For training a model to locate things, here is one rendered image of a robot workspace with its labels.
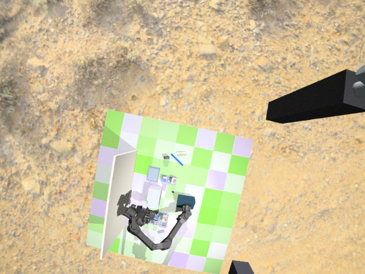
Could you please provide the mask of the beige flat panel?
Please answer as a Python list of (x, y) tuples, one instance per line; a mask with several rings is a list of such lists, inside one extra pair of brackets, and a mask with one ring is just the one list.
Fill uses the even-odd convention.
[(113, 158), (104, 220), (101, 260), (125, 227), (127, 217), (123, 214), (128, 209), (136, 155), (137, 150), (118, 154)]

